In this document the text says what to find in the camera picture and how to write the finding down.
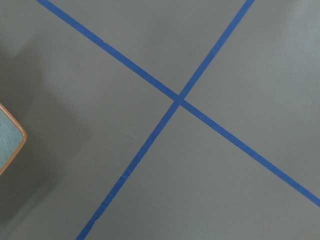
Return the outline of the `square blue-green ceramic plate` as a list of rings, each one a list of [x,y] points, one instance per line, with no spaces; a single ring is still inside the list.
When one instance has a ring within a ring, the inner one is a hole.
[[[10,111],[0,104],[0,174],[16,158],[27,141],[27,133]]]

